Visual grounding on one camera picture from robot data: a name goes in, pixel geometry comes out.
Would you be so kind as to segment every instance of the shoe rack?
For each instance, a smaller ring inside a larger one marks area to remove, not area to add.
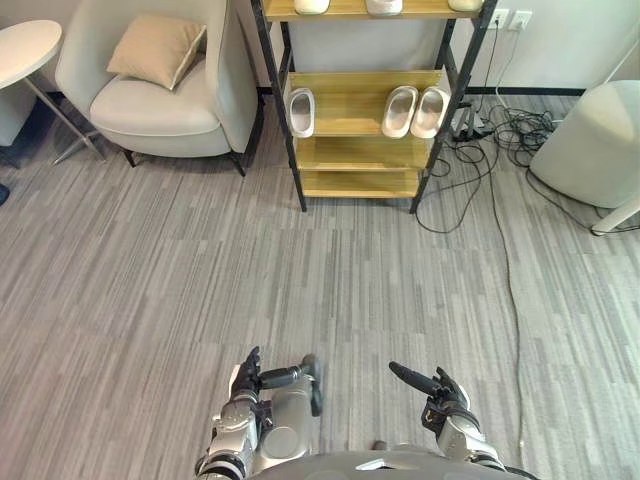
[[[373,17],[367,12],[365,0],[331,0],[322,15],[299,15],[293,0],[251,0],[302,211],[307,210],[309,197],[409,198],[411,213],[420,202],[469,83],[497,0],[485,0],[477,12],[451,10],[447,0],[403,0],[403,3],[400,15]],[[295,71],[289,22],[338,19],[393,22],[408,18],[446,19],[433,70]],[[474,29],[458,69],[450,41],[460,18],[471,19]],[[274,22],[280,22],[285,46],[280,65],[276,65],[269,37]],[[451,100],[438,135],[430,141],[411,134],[397,140],[385,137],[381,122],[389,92],[399,85],[412,85],[420,92],[435,86],[443,67],[451,86]],[[304,139],[291,135],[285,106],[285,92],[303,87],[311,89],[316,102],[314,134]]]

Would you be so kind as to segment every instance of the white cable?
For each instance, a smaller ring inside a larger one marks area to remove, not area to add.
[[[498,83],[496,84],[496,97],[498,97],[498,101],[502,104],[504,108],[509,108],[509,107],[507,107],[507,104],[504,102],[504,100],[500,96],[498,89],[500,88],[500,84],[502,83],[502,78],[504,77],[504,74],[507,72],[509,65],[511,65],[511,62],[513,61],[513,56],[515,55],[516,49],[518,48],[518,41],[520,40],[521,32],[522,30],[519,29],[518,35],[516,36],[516,41],[513,42],[513,48],[511,49],[511,56],[509,57],[509,60],[507,61],[507,63],[505,63],[504,67],[502,67],[502,71],[500,72],[500,76],[498,77]]]

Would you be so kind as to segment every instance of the table leg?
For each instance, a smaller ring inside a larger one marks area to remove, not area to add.
[[[104,160],[104,157],[102,156],[100,151],[93,144],[93,142],[91,141],[91,138],[89,138],[90,136],[97,134],[97,132],[91,132],[89,134],[82,133],[80,130],[78,130],[78,127],[76,127],[71,122],[71,120],[69,120],[69,117],[67,117],[64,114],[64,112],[60,110],[58,105],[56,105],[51,100],[51,98],[49,98],[49,95],[47,95],[45,92],[40,90],[36,86],[36,84],[33,83],[31,79],[29,79],[29,77],[25,77],[22,80],[29,86],[29,88],[31,88],[31,90],[33,90],[33,92],[38,96],[38,98],[42,100],[45,103],[45,105],[47,105],[47,107],[53,110],[53,112],[58,116],[58,118],[60,118],[60,120],[62,120],[65,123],[65,125],[67,125],[67,127],[69,127],[71,131],[78,136],[78,140],[76,140],[69,148],[67,148],[63,152],[63,154],[56,159],[54,164],[60,163],[62,160],[67,158],[71,153],[73,153],[76,150],[78,146],[80,146],[80,143],[84,143],[89,150],[91,150],[93,153],[95,153],[98,156],[98,158],[100,158],[101,160]]]

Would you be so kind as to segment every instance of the white ottoman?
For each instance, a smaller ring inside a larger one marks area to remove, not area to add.
[[[535,155],[531,171],[597,207],[617,208],[640,195],[640,81],[586,92]]]

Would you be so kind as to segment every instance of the armchair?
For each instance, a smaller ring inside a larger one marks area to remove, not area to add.
[[[206,24],[206,52],[174,91],[107,73],[113,50],[139,13]],[[66,34],[56,81],[107,139],[169,157],[243,153],[258,105],[244,38],[231,0],[83,0]],[[244,175],[237,157],[236,168]]]

